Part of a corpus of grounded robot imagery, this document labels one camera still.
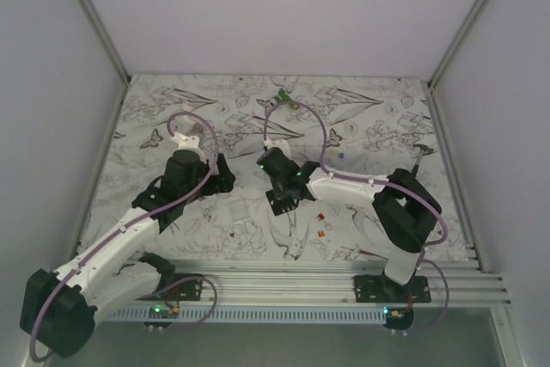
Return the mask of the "black fuse box base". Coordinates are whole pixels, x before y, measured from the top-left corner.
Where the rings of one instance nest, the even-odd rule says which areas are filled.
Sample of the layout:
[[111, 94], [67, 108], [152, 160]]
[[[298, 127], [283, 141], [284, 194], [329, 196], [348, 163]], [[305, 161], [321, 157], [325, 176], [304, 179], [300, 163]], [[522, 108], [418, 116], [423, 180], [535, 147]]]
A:
[[292, 197], [277, 199], [273, 190], [266, 192], [266, 197], [275, 217], [294, 211], [299, 205]]

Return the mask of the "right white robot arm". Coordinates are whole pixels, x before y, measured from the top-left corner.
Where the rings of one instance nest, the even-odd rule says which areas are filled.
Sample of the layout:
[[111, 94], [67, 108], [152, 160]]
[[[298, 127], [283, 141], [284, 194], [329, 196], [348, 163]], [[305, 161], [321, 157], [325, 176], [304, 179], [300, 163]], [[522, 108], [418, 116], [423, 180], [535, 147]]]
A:
[[443, 237], [448, 234], [440, 204], [413, 171], [397, 168], [386, 177], [345, 175], [318, 162], [300, 166], [277, 147], [266, 150], [257, 165], [272, 183], [266, 196], [275, 215], [296, 209], [305, 199], [373, 207], [390, 241], [381, 291], [391, 302], [400, 302], [410, 294], [410, 280], [436, 226], [441, 226]]

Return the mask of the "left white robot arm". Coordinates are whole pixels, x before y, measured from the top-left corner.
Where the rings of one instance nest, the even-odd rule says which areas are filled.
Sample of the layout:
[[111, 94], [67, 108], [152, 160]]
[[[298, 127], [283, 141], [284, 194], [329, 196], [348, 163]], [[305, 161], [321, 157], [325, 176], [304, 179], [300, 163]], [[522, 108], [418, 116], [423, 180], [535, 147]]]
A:
[[36, 345], [69, 358], [89, 341], [95, 328], [134, 300], [163, 300], [185, 291], [198, 300], [205, 277], [179, 274], [163, 257], [144, 254], [128, 259], [157, 238], [195, 199], [229, 193], [235, 183], [222, 154], [210, 165], [193, 150], [176, 150], [163, 175], [131, 203], [102, 238], [71, 261], [50, 272], [39, 269], [27, 281], [20, 328], [30, 336], [29, 356], [43, 363]]

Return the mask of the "clear fuse box cover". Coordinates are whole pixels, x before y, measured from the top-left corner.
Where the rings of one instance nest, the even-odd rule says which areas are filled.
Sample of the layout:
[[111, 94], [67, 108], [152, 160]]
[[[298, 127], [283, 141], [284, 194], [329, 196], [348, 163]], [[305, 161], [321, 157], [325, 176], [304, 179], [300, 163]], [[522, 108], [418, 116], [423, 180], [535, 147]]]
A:
[[236, 199], [228, 203], [229, 213], [233, 222], [249, 218], [248, 203], [245, 199]]

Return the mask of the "floral printed table mat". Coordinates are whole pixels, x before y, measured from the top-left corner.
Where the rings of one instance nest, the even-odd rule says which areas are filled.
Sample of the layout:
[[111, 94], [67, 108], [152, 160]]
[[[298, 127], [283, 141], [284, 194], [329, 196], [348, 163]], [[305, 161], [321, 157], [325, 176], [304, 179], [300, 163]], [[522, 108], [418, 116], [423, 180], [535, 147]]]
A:
[[171, 259], [388, 257], [399, 233], [430, 260], [464, 261], [425, 98], [413, 78], [135, 75], [79, 248], [158, 186], [177, 136], [231, 172], [147, 245]]

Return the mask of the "white and grey pipe fitting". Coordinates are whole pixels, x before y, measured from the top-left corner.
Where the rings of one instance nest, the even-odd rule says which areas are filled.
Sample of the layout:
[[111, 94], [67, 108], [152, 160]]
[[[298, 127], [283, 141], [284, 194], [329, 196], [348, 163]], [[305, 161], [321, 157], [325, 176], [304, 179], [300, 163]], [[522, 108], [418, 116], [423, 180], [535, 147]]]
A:
[[205, 132], [205, 126], [194, 117], [188, 115], [180, 115], [173, 122], [172, 127], [175, 132], [187, 136], [202, 136]]

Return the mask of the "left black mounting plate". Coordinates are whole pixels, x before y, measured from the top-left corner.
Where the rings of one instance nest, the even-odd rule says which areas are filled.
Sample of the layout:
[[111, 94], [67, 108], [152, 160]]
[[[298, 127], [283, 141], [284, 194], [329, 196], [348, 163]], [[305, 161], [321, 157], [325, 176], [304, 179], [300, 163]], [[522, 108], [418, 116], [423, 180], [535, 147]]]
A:
[[166, 303], [197, 302], [203, 290], [201, 277], [201, 274], [178, 272], [171, 276], [161, 276], [153, 292], [137, 300]]

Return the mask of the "black mounting plate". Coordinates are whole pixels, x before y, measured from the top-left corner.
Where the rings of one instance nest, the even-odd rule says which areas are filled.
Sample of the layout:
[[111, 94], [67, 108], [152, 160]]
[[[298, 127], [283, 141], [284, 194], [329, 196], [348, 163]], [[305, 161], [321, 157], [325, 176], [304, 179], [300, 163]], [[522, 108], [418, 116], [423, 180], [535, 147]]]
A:
[[385, 275], [356, 275], [353, 290], [357, 303], [430, 303], [431, 291], [424, 276], [413, 276], [399, 285]]
[[137, 300], [166, 303], [197, 302], [203, 290], [201, 277], [201, 274], [178, 272], [171, 276], [161, 276], [153, 292]]

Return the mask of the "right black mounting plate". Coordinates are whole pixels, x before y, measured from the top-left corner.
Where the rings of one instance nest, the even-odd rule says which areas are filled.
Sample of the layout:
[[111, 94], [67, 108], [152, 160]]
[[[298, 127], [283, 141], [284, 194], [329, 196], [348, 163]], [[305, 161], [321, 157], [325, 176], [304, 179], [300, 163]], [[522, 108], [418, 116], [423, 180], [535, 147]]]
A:
[[399, 285], [385, 275], [356, 275], [353, 290], [357, 303], [430, 303], [431, 291], [424, 276], [413, 276]]

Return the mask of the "small grey hammer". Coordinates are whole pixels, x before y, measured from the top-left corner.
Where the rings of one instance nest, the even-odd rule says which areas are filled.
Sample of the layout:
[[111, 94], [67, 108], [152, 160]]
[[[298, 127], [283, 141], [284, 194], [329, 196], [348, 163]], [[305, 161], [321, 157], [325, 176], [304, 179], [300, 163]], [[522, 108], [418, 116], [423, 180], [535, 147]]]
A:
[[432, 148], [430, 148], [429, 146], [424, 145], [424, 144], [415, 144], [413, 147], [415, 149], [419, 150], [416, 162], [414, 163], [414, 165], [412, 167], [412, 170], [411, 170], [411, 174], [413, 176], [416, 176], [418, 171], [419, 171], [419, 166], [420, 166], [420, 163], [421, 163], [422, 159], [425, 156], [430, 155], [433, 152], [433, 150], [432, 150]]

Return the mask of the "left controller board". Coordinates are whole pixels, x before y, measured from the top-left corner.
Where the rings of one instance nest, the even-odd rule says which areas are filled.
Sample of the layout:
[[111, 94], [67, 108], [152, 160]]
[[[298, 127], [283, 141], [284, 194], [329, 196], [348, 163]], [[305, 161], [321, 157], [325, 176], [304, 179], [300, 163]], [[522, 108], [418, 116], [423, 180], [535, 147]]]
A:
[[170, 305], [153, 305], [149, 309], [148, 317], [155, 320], [176, 319], [180, 308]]

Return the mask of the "controller board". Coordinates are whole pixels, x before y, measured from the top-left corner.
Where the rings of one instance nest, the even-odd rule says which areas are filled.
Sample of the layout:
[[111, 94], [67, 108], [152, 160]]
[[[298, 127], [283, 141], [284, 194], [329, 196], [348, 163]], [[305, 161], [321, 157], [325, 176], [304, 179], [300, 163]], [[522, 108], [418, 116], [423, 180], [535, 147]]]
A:
[[148, 317], [155, 320], [176, 319], [180, 308], [170, 305], [153, 305], [149, 309]]
[[413, 308], [384, 307], [383, 313], [385, 314], [387, 321], [412, 319], [414, 317]]

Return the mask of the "right controller board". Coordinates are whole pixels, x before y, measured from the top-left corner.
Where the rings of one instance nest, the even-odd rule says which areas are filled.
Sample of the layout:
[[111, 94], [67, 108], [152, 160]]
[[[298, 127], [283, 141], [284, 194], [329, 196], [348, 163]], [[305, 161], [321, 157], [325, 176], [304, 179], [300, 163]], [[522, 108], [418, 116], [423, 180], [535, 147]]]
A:
[[383, 313], [385, 314], [387, 321], [412, 319], [414, 317], [413, 308], [384, 307]]

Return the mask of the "aluminium frame rail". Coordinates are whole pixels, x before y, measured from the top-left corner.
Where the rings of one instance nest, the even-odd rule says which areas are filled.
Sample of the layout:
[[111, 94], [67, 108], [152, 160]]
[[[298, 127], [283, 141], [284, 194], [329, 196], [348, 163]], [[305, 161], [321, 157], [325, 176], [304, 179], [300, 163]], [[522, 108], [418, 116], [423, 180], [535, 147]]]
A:
[[[382, 260], [359, 261], [204, 261], [180, 260], [176, 271], [205, 275], [229, 305], [354, 306], [353, 277], [382, 272]], [[449, 306], [509, 307], [502, 277], [482, 272], [476, 260], [439, 261], [449, 285]]]

